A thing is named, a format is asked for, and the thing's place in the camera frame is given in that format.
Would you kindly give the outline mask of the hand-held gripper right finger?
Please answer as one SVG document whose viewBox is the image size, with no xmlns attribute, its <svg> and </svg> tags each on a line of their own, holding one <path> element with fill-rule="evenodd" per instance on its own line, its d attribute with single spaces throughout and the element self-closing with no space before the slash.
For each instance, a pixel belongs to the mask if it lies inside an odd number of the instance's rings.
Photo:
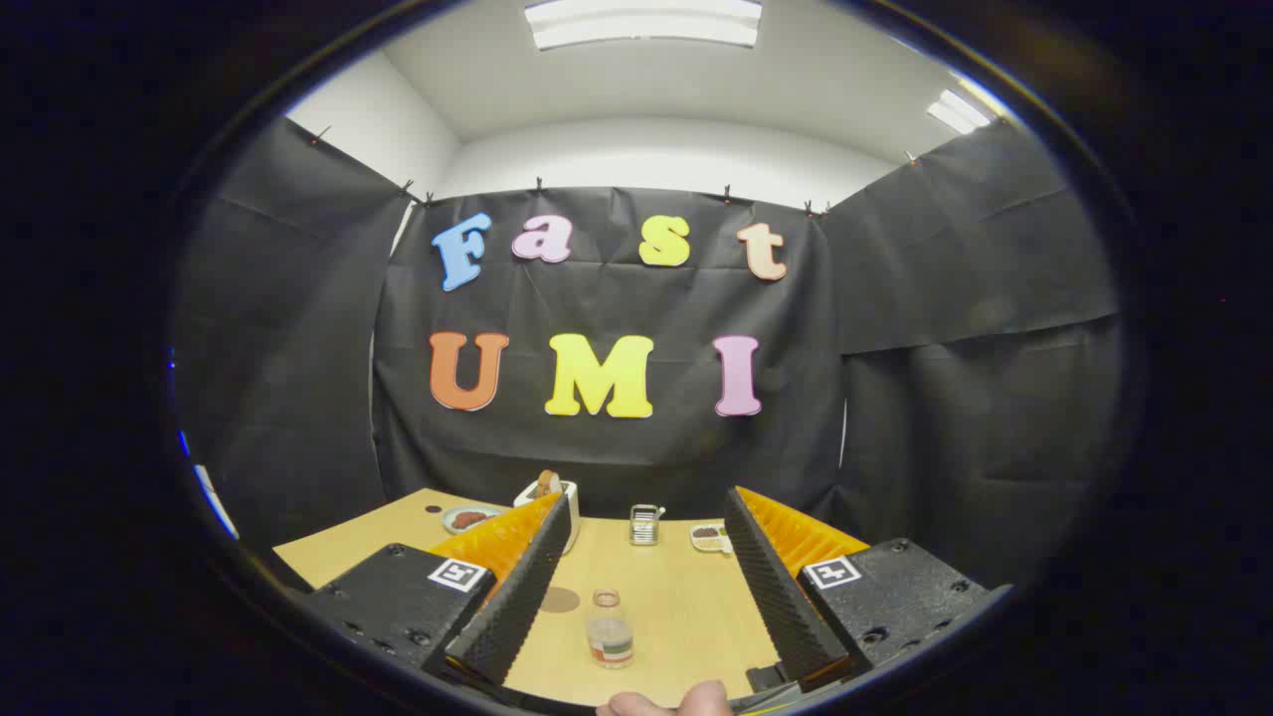
<svg viewBox="0 0 1273 716">
<path fill-rule="evenodd" d="M 729 489 L 723 520 L 784 675 L 805 692 L 905 662 L 1012 591 L 910 539 L 868 547 L 743 485 Z"/>
</svg>

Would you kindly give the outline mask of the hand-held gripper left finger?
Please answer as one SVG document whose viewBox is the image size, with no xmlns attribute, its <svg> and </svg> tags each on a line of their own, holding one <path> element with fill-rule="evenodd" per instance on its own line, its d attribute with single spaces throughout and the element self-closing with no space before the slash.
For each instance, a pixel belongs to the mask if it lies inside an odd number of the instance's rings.
<svg viewBox="0 0 1273 716">
<path fill-rule="evenodd" d="M 570 535 L 549 493 L 429 550 L 390 543 L 303 598 L 346 640 L 411 671 L 500 687 Z"/>
</svg>

